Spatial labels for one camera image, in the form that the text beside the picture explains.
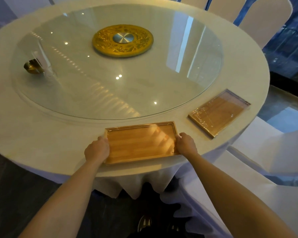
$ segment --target hand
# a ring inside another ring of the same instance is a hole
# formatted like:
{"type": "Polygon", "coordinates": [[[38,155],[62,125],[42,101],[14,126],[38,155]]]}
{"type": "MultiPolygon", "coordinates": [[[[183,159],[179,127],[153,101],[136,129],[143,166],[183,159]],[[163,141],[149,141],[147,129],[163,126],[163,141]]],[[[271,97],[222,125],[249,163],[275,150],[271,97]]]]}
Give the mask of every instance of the hand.
{"type": "Polygon", "coordinates": [[[108,139],[99,136],[84,151],[86,161],[98,161],[101,164],[109,156],[108,139]]]}
{"type": "Polygon", "coordinates": [[[187,135],[186,133],[180,133],[180,136],[176,136],[176,140],[178,151],[184,157],[188,158],[191,155],[198,154],[198,150],[196,149],[194,140],[191,138],[190,135],[187,135]]]}

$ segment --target plastic-wrapped tray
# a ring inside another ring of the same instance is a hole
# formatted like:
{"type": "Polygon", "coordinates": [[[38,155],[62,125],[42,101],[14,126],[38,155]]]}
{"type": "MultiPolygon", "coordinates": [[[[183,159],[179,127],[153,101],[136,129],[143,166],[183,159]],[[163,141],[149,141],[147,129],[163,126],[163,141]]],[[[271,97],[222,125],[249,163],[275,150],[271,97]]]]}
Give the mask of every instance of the plastic-wrapped tray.
{"type": "Polygon", "coordinates": [[[178,155],[175,123],[161,122],[106,128],[110,153],[105,164],[178,155]]]}
{"type": "Polygon", "coordinates": [[[192,119],[210,137],[214,138],[250,105],[226,89],[224,92],[192,111],[192,119]]]}

